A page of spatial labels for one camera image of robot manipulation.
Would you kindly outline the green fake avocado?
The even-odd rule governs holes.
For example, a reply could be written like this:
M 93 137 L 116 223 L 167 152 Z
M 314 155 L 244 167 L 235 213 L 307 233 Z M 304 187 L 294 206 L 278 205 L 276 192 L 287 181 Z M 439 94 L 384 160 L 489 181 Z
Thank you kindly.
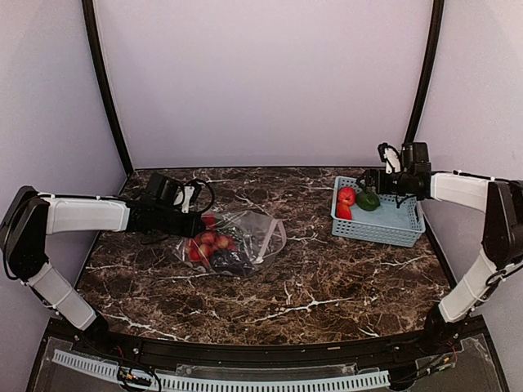
M 380 198 L 373 192 L 360 192 L 356 195 L 357 206 L 367 212 L 373 212 L 381 206 Z

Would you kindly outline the clear zip top bag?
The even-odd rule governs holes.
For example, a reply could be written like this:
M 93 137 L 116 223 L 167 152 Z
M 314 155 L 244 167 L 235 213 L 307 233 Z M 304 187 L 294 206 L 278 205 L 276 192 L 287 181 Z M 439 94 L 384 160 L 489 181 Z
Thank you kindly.
M 281 219 L 252 211 L 205 213 L 215 215 L 217 227 L 214 230 L 208 230 L 204 225 L 204 232 L 213 231 L 217 237 L 220 235 L 232 237 L 237 247 L 232 251 L 244 252 L 253 263 L 254 273 L 250 276 L 270 266 L 286 245 L 287 233 Z M 180 238 L 174 247 L 174 255 L 180 262 L 201 274 L 218 274 L 210 266 L 211 256 L 208 261 L 204 262 L 189 259 L 189 246 L 195 243 L 202 244 L 198 237 L 199 234 L 195 238 Z M 220 250 L 215 243 L 209 246 L 212 247 L 212 254 Z

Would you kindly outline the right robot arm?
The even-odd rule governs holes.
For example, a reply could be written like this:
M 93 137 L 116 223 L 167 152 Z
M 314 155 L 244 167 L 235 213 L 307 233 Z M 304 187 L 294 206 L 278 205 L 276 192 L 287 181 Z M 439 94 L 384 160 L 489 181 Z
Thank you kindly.
M 463 320 L 522 268 L 522 182 L 432 168 L 424 142 L 378 146 L 382 167 L 359 178 L 365 191 L 424 202 L 436 237 L 459 280 L 417 337 L 424 354 L 449 339 L 445 325 Z

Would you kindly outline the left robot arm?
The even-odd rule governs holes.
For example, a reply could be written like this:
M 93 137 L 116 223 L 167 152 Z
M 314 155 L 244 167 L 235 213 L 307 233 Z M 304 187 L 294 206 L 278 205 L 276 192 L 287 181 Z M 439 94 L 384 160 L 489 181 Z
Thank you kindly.
M 135 198 L 46 194 L 25 185 L 19 188 L 1 222 L 4 273 L 29 287 L 77 331 L 98 356 L 115 349 L 107 322 L 52 265 L 46 254 L 47 237 L 64 232 L 143 233 L 195 238 L 205 230 L 203 214 L 192 206 L 203 180 L 186 183 L 159 173 L 151 175 Z

